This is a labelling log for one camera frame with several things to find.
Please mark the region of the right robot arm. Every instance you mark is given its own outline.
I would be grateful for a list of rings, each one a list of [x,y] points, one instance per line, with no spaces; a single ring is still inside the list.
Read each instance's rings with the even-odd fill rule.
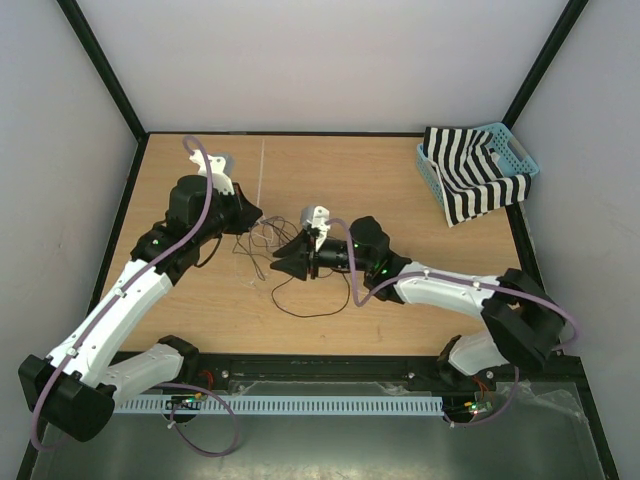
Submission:
[[[305,221],[275,252],[272,269],[302,281],[322,268],[348,273],[369,298],[432,305],[483,321],[482,331],[453,337],[441,352],[437,376],[445,387],[458,389],[477,373],[506,364],[540,371],[559,348],[571,319],[525,272],[473,276],[433,269],[393,252],[371,216],[355,220],[344,240],[328,237],[333,223]]]

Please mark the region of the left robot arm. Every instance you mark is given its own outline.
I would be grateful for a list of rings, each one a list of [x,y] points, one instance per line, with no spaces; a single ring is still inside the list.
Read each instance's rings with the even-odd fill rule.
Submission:
[[[28,356],[18,376],[29,409],[71,438],[86,442],[115,408],[164,382],[194,384],[199,351],[174,335],[120,363],[113,358],[134,327],[191,267],[201,247],[241,235],[262,216],[236,182],[212,186],[200,175],[180,178],[164,220],[142,235],[114,286],[81,325],[46,357]]]

